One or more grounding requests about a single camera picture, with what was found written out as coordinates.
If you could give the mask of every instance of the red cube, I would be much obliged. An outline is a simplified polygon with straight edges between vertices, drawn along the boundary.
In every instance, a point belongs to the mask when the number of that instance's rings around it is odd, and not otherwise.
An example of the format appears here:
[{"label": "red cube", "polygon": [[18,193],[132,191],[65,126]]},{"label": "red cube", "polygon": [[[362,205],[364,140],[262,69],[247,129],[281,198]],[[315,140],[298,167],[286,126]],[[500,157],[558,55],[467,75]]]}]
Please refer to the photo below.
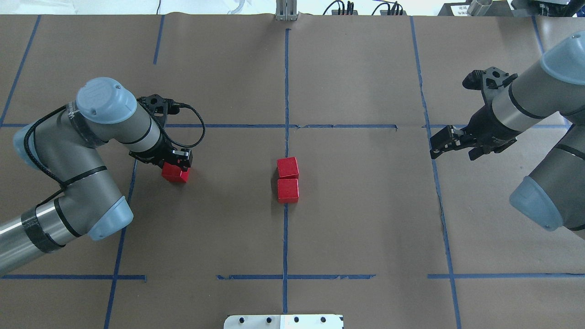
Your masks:
[{"label": "red cube", "polygon": [[278,202],[279,203],[298,202],[298,179],[294,178],[278,180]]},{"label": "red cube", "polygon": [[296,157],[285,157],[276,160],[278,178],[298,178],[298,165]]},{"label": "red cube", "polygon": [[165,162],[163,165],[163,172],[160,175],[163,176],[164,179],[168,181],[186,183],[187,180],[189,180],[190,170],[191,168],[187,169],[187,171],[184,172],[181,170],[180,167]]}]

